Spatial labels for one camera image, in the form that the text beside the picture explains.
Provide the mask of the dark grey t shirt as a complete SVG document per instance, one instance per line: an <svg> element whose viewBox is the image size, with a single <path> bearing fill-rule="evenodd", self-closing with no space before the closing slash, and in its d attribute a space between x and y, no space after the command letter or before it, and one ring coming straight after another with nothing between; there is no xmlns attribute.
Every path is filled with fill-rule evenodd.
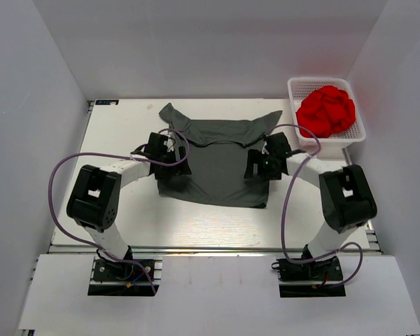
<svg viewBox="0 0 420 336"><path fill-rule="evenodd" d="M246 180L244 173L248 151L263 149L261 136L278 124L281 115L277 110L253 120L196 120L166 105L159 117L190 143L191 174L159 180L159 194L199 204L264 209L269 182L258 177Z"/></svg>

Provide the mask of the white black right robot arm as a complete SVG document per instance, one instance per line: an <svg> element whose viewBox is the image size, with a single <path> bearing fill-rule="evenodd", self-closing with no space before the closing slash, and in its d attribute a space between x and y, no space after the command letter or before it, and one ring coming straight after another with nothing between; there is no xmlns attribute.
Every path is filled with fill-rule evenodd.
<svg viewBox="0 0 420 336"><path fill-rule="evenodd" d="M281 215L281 247L285 259L302 265L303 273L318 279L328 269L327 260L349 246L361 246L348 238L377 215L377 204L363 168L351 164L329 170L317 153L292 150L283 133L264 136L262 150L250 149L247 155L245 179L259 177L278 181L285 174L291 177ZM297 179L317 187L321 196L324 222L316 236L304 247L299 259L291 258L286 248L286 211L292 188Z"/></svg>

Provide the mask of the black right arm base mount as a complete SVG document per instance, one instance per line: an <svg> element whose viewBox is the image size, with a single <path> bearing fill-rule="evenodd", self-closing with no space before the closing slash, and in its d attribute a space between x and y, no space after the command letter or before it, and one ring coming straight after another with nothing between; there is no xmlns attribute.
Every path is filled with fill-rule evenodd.
<svg viewBox="0 0 420 336"><path fill-rule="evenodd" d="M346 296L338 257L321 262L295 264L285 258L271 264L278 273L280 298L341 298Z"/></svg>

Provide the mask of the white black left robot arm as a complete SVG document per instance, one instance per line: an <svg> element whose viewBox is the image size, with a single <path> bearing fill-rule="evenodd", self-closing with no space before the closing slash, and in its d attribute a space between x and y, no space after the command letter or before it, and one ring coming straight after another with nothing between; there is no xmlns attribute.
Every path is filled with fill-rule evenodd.
<svg viewBox="0 0 420 336"><path fill-rule="evenodd" d="M109 269L118 279L127 279L134 271L132 250L116 225L120 191L149 176L161 181L190 175L189 154L190 144L182 133L163 129L152 132L148 142L127 157L98 153L97 157L116 161L103 167L81 167L66 213L91 236L98 256L111 261Z"/></svg>

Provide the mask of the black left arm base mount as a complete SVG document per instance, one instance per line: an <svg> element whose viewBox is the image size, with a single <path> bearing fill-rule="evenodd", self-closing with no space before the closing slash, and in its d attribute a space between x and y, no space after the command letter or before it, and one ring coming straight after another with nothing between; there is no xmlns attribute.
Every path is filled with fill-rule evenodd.
<svg viewBox="0 0 420 336"><path fill-rule="evenodd" d="M148 273L155 291L160 287L162 260L138 259L143 270L134 264L117 264L95 258L92 264L87 295L90 297L154 297L146 276Z"/></svg>

